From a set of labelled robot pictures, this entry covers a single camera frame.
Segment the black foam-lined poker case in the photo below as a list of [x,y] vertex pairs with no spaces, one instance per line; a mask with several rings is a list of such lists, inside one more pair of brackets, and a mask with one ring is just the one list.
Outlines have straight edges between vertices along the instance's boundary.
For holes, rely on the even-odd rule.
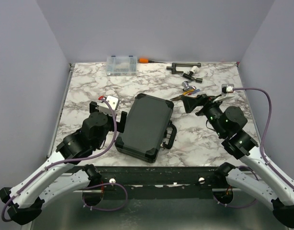
[[163,140],[167,137],[167,128],[172,128],[169,142],[164,148],[171,149],[177,129],[172,123],[174,103],[144,93],[135,97],[127,115],[123,133],[115,141],[116,149],[123,154],[154,163]]

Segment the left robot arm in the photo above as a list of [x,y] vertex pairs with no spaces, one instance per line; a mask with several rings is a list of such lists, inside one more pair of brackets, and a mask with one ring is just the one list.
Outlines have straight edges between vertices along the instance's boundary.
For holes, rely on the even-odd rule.
[[99,100],[100,103],[90,103],[90,115],[83,121],[81,128],[64,137],[37,170],[18,185],[0,190],[0,199],[5,204],[1,212],[2,221],[25,225],[62,195],[85,187],[95,189],[99,186],[100,178],[91,165],[76,175],[62,178],[64,173],[81,161],[106,153],[114,144],[117,133],[124,131],[127,113],[122,112],[120,121],[116,120],[119,99],[107,96]]

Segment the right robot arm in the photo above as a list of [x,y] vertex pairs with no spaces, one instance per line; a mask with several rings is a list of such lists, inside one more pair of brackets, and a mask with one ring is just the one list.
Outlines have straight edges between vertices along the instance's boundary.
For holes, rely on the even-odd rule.
[[224,188],[228,184],[241,189],[267,206],[275,218],[288,228],[294,228],[294,180],[276,166],[270,158],[260,153],[258,143],[243,130],[248,120],[243,111],[230,106],[220,109],[223,98],[206,94],[196,97],[181,96],[186,113],[196,107],[196,116],[206,116],[224,149],[250,167],[262,180],[243,174],[230,163],[223,163],[215,172],[214,182]]

